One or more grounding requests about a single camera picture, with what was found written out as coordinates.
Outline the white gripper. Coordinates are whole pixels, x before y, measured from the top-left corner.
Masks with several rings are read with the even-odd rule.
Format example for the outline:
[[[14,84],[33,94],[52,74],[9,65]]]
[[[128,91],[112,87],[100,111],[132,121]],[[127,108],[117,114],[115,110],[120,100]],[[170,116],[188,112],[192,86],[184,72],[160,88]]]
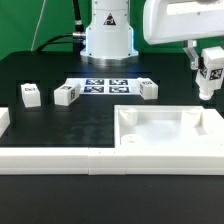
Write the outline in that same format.
[[[146,0],[143,35],[162,44],[224,35],[224,0]]]

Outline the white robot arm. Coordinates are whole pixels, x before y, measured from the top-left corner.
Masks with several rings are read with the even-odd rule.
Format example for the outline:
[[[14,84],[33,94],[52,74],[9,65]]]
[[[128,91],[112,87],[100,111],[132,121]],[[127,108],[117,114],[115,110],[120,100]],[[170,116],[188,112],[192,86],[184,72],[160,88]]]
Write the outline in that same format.
[[[83,59],[105,64],[136,57],[129,24],[130,0],[92,0]],[[143,37],[150,44],[224,35],[224,0],[146,0]]]

